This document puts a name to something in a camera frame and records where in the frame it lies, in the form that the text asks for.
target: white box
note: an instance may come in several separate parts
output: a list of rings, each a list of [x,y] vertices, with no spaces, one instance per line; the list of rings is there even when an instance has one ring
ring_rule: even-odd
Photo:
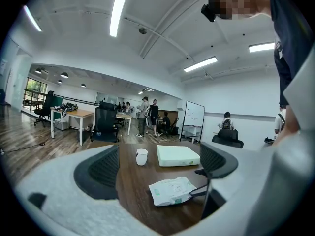
[[[200,156],[186,146],[157,146],[157,157],[161,167],[189,166],[200,163]]]
[[[55,127],[60,130],[68,129],[68,122],[64,119],[55,119]]]

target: white plastic bag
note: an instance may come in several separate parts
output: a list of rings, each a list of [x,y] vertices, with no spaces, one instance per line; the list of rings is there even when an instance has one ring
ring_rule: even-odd
[[[179,204],[191,198],[190,191],[196,189],[187,177],[166,179],[149,185],[154,205],[162,207]]]

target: whiteboard stand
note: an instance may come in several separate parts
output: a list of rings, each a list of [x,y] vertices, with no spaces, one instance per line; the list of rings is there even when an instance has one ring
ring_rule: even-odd
[[[179,141],[182,140],[183,130],[185,126],[201,128],[200,135],[186,136],[186,138],[192,138],[192,143],[195,137],[199,137],[199,142],[201,141],[203,123],[204,123],[205,107],[199,104],[193,103],[191,101],[186,101],[185,115],[182,125],[182,130],[180,134]]]

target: ceiling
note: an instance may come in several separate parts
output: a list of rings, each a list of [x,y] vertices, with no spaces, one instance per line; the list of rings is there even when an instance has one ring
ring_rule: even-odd
[[[41,74],[35,72],[35,70],[38,68],[42,70]],[[69,76],[68,79],[62,78],[60,76],[63,72],[66,72],[68,74]],[[93,90],[97,90],[93,85],[97,82],[101,82],[103,84],[108,85],[110,84],[112,86],[123,87],[128,89],[130,93],[134,94],[137,94],[144,88],[144,86],[142,85],[125,81],[123,79],[73,67],[32,64],[30,68],[30,73],[55,84],[57,84],[58,80],[62,80],[63,84],[77,87],[84,83],[86,84],[88,89]]]
[[[272,21],[260,15],[210,23],[200,9],[207,0],[127,0],[117,42],[159,63],[183,83],[275,68],[272,51],[248,46],[274,41]],[[47,37],[78,33],[109,36],[114,0],[32,0],[29,8]],[[139,28],[148,29],[140,34]],[[190,73],[184,68],[216,56],[218,62]]]

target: window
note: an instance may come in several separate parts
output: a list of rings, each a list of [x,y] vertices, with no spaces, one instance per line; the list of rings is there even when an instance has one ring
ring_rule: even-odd
[[[28,78],[25,89],[31,91],[24,91],[23,107],[29,109],[30,112],[32,111],[32,106],[33,108],[42,107],[42,104],[36,105],[30,101],[44,102],[46,96],[42,94],[46,93],[47,84]]]

